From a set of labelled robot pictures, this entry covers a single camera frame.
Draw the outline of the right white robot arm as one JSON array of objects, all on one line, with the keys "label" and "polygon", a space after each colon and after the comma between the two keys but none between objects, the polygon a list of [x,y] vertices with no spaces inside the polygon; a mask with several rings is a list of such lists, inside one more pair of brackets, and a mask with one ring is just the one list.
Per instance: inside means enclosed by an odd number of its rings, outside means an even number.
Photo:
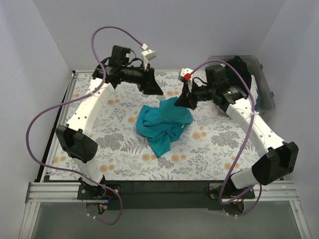
[{"label": "right white robot arm", "polygon": [[181,69],[178,79],[183,82],[183,88],[175,105],[193,110],[198,102],[213,101],[241,127],[246,133],[244,140],[253,143],[260,157],[250,168],[227,174],[224,180],[226,194],[237,198],[244,188],[256,184],[266,186],[291,174],[298,146],[274,133],[255,111],[254,99],[240,73],[229,63],[219,60],[205,70],[207,82],[198,86],[193,79],[195,70]]}]

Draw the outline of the grey blue garment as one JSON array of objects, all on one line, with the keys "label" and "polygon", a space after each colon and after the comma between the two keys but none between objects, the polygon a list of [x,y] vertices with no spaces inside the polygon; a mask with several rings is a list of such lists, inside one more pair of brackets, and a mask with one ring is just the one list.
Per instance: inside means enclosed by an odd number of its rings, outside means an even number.
[{"label": "grey blue garment", "polygon": [[261,105],[261,96],[258,85],[256,85],[256,92],[257,92],[257,98],[256,98],[256,104],[255,104],[255,110],[259,111],[260,105]]}]

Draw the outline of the clear plastic storage bin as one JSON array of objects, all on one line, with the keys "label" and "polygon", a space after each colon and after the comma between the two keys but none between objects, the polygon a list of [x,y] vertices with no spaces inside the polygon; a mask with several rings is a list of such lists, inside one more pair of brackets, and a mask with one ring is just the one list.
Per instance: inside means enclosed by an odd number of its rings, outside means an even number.
[{"label": "clear plastic storage bin", "polygon": [[[208,58],[208,60],[222,60],[226,62],[235,56],[236,55],[211,56]],[[259,87],[260,96],[262,98],[260,109],[257,112],[259,112],[261,117],[265,118],[266,116],[269,116],[270,112],[275,109],[275,103],[273,100],[274,94],[269,89],[266,78],[262,71],[262,65],[260,65],[258,59],[252,55],[239,55],[239,57],[247,64],[249,72],[255,77],[256,83]]]}]

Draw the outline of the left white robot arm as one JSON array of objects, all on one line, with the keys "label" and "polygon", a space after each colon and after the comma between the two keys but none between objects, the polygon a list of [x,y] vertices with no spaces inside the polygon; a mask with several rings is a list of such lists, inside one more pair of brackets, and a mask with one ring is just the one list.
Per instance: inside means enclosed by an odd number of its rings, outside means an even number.
[{"label": "left white robot arm", "polygon": [[77,164],[82,180],[89,184],[89,193],[95,199],[105,196],[106,187],[101,184],[103,174],[94,157],[98,145],[90,137],[100,110],[107,103],[112,92],[122,82],[135,84],[145,95],[163,95],[155,80],[155,70],[149,61],[156,58],[154,50],[142,45],[142,64],[132,66],[131,49],[115,45],[112,55],[96,67],[87,95],[73,116],[65,125],[58,125],[56,135],[62,149]]}]

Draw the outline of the aluminium frame rail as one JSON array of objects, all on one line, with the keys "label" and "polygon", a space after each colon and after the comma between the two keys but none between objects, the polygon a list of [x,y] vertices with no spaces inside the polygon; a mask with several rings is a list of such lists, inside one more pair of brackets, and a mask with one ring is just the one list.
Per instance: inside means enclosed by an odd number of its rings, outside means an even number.
[{"label": "aluminium frame rail", "polygon": [[[221,181],[110,181],[108,186],[118,192],[126,209],[191,209],[224,207],[218,203],[213,189]],[[41,203],[106,203],[110,191],[94,196],[86,187],[75,181],[30,183],[20,232],[21,239],[29,239],[35,226]],[[292,181],[275,181],[263,188],[255,186],[239,200],[240,204],[259,202],[289,202],[300,236],[311,238],[301,210],[299,197]]]}]

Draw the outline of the white garment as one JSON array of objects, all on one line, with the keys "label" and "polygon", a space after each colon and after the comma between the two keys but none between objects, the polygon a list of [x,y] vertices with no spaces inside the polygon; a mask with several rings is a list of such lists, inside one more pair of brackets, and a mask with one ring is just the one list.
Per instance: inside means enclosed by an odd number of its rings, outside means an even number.
[{"label": "white garment", "polygon": [[258,98],[258,87],[257,87],[257,83],[256,83],[256,80],[255,80],[255,77],[254,75],[251,75],[251,88],[250,88],[250,92],[251,92],[251,95],[253,97],[253,100],[254,100],[254,104],[256,104],[256,100]]}]

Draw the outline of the teal t shirt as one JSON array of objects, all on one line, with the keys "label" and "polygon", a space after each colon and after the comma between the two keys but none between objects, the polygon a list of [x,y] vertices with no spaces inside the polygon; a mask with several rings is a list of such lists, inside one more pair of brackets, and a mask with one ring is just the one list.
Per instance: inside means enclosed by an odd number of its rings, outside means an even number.
[{"label": "teal t shirt", "polygon": [[157,158],[170,151],[170,144],[180,139],[192,124],[189,109],[174,104],[177,97],[160,101],[158,107],[144,105],[136,122],[136,132],[145,137]]}]

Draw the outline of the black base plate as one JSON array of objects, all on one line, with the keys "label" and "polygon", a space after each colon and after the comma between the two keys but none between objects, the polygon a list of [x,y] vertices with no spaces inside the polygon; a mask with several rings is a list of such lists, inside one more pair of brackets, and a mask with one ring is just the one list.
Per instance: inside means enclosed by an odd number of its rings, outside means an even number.
[{"label": "black base plate", "polygon": [[221,211],[218,196],[211,188],[222,181],[108,181],[117,189],[124,209],[209,209]]}]

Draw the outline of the black t shirt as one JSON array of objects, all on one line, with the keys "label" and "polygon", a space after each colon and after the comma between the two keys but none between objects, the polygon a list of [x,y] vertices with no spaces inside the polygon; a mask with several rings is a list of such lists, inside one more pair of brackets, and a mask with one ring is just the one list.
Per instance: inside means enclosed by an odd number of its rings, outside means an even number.
[{"label": "black t shirt", "polygon": [[[248,70],[247,64],[239,56],[235,56],[234,58],[226,62],[237,71],[237,73],[242,77],[248,89],[250,90],[252,85],[252,77],[251,73]],[[229,85],[238,86],[246,95],[249,95],[248,91],[246,90],[245,86],[243,85],[239,77],[236,75],[236,73],[233,70],[231,70],[227,65],[224,68],[226,72],[226,77],[229,80]]]}]

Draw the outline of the floral patterned table mat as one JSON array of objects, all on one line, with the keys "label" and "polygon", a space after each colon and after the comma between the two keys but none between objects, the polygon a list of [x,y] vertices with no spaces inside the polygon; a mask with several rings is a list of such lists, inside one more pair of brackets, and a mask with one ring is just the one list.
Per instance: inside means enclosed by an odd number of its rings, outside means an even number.
[{"label": "floral patterned table mat", "polygon": [[158,158],[147,140],[136,132],[143,105],[177,97],[182,83],[178,71],[156,71],[161,96],[146,96],[133,84],[120,84],[103,105],[90,137],[97,142],[95,160],[107,180],[222,180],[229,169],[252,166],[259,155],[254,144],[239,148],[245,137],[240,126],[222,115],[213,102],[192,111],[193,123],[170,151]]}]

